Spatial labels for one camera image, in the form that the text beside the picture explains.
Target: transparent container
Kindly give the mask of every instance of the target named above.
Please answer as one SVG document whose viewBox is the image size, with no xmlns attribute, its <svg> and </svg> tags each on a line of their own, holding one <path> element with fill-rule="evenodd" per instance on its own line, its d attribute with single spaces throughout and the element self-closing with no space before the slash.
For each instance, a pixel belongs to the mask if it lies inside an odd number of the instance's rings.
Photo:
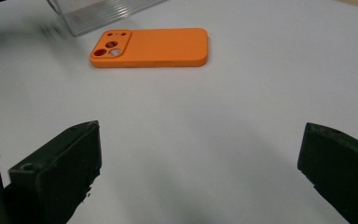
<svg viewBox="0 0 358 224">
<path fill-rule="evenodd" d="M 73 36 L 86 34 L 167 0 L 48 0 Z"/>
</svg>

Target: white table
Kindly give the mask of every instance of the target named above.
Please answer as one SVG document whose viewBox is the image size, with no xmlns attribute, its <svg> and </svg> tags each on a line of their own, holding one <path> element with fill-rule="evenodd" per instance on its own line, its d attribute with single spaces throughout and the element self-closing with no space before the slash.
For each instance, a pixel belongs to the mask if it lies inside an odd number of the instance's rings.
<svg viewBox="0 0 358 224">
<path fill-rule="evenodd" d="M 171 0 L 79 38 L 42 0 L 0 3 L 0 167 L 97 119 L 102 174 L 69 223 L 346 220 L 296 168 L 306 122 L 358 138 L 358 7 Z M 107 29 L 202 27 L 199 68 L 95 69 Z"/>
</svg>

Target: camera cutout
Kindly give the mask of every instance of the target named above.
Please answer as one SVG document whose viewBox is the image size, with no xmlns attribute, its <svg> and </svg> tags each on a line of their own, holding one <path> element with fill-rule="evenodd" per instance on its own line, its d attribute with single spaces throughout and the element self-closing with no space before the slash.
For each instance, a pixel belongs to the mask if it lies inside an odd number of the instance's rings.
<svg viewBox="0 0 358 224">
<path fill-rule="evenodd" d="M 106 53 L 106 49 L 97 49 L 94 51 L 95 56 L 103 56 Z"/>
<path fill-rule="evenodd" d="M 117 46 L 117 41 L 110 41 L 110 42 L 107 42 L 106 45 L 105 45 L 107 48 L 114 48 L 115 46 Z"/>
<path fill-rule="evenodd" d="M 113 57 L 118 56 L 121 53 L 121 49 L 112 49 L 109 51 L 109 54 Z"/>
</svg>

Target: phone case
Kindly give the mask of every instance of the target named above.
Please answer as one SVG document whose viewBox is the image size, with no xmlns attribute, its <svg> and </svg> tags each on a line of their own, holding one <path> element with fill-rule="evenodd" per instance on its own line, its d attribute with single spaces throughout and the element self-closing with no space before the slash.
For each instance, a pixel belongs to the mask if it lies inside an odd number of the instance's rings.
<svg viewBox="0 0 358 224">
<path fill-rule="evenodd" d="M 197 67 L 208 60 L 208 34 L 201 28 L 110 30 L 89 61 L 94 67 Z"/>
</svg>

